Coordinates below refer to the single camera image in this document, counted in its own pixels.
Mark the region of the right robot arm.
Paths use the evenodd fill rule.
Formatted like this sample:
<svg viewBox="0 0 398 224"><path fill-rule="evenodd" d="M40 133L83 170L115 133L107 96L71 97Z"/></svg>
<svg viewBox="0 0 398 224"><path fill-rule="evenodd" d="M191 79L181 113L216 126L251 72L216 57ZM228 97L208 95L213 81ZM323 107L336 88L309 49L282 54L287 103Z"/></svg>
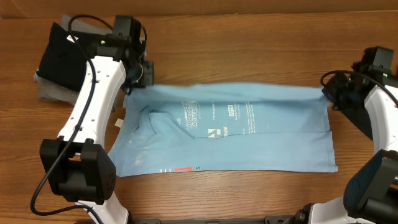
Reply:
<svg viewBox="0 0 398 224"><path fill-rule="evenodd" d="M321 76L322 92L334 110L342 112L373 141L373 156L349 180L342 196L309 203L295 215L265 217L284 224L397 223L397 76L394 51L368 47L351 70Z"/></svg>

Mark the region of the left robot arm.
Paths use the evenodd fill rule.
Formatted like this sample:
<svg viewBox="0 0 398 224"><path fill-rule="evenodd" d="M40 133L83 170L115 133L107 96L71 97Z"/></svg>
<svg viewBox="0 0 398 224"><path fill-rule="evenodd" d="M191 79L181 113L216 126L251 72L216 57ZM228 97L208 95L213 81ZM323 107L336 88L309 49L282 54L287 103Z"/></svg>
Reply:
<svg viewBox="0 0 398 224"><path fill-rule="evenodd" d="M153 85L154 64L144 58L147 32L138 20L116 16L111 29L82 51L85 79L73 111L57 138L44 139L40 145L45 176L30 201L36 215L82 208L95 223L133 222L114 192L116 167L104 150L104 140L119 91L130 95L135 88ZM71 206L38 211L35 202L46 183Z"/></svg>

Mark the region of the light blue printed t-shirt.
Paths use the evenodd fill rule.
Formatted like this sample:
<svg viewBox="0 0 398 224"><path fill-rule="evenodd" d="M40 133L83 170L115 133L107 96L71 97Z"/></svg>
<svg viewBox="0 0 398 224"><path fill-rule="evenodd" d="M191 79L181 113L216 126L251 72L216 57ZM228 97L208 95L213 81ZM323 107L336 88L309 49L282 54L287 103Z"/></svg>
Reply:
<svg viewBox="0 0 398 224"><path fill-rule="evenodd" d="M154 85L124 99L109 157L127 177L206 170L336 172L319 88L261 83Z"/></svg>

